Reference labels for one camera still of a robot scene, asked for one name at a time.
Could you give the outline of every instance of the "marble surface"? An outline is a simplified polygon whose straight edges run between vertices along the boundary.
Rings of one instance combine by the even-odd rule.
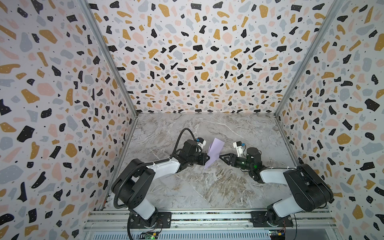
[[[208,151],[214,138],[225,142],[221,154],[236,153],[232,143],[242,141],[247,147],[262,151],[266,166],[293,167],[274,118],[255,114],[140,114],[120,173],[135,158],[143,162],[170,156],[180,131],[188,127],[195,137],[207,141]],[[184,132],[179,148],[191,138]],[[208,169],[194,165],[152,182],[147,198],[159,209],[177,208],[265,208],[290,195],[287,186],[259,184],[246,172],[216,160]],[[105,209],[112,210],[110,193]]]

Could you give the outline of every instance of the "folded purple paper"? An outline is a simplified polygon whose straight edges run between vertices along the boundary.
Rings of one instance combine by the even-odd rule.
[[[210,159],[205,163],[204,169],[207,169],[212,163],[214,163],[220,156],[221,149],[223,149],[224,142],[215,138],[208,150],[208,156]]]

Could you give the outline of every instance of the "side wall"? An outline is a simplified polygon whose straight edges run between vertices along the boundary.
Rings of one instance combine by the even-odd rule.
[[[0,7],[0,238],[79,239],[131,113],[77,1]]]
[[[345,1],[278,119],[345,239],[384,235],[384,2]]]
[[[332,0],[89,0],[138,112],[271,113]]]

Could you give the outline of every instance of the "black mounting plate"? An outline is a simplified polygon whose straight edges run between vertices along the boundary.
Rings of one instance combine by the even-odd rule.
[[[146,228],[143,225],[143,222],[140,221],[140,216],[132,216],[131,219],[133,219],[133,222],[131,221],[129,223],[130,229],[143,229]],[[161,221],[157,221],[158,226],[156,227],[156,230],[159,230],[162,228],[170,228],[170,221],[172,220],[172,213],[171,212],[159,212],[157,215],[157,219]]]
[[[251,212],[251,222],[253,223],[253,227],[271,227],[266,221],[265,221],[265,214],[266,211],[254,211]],[[278,220],[275,225],[278,224],[277,227],[284,227],[284,221],[286,227],[293,227],[293,222],[290,218],[290,215],[283,217],[282,219]]]

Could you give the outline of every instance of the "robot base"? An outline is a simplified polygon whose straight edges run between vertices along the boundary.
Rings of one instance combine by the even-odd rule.
[[[170,221],[172,219],[172,213],[171,212],[159,212],[157,214],[157,227],[158,229],[161,228],[170,228]],[[146,226],[145,222],[143,219],[137,215],[131,214],[131,221],[129,222],[129,228],[130,229],[143,229],[143,228],[154,228],[155,226],[148,227]]]
[[[253,227],[271,227],[267,222],[267,211],[254,211],[251,212],[251,223]],[[276,227],[284,227],[284,221],[286,227],[293,227],[293,222],[290,215],[281,218],[274,222]]]

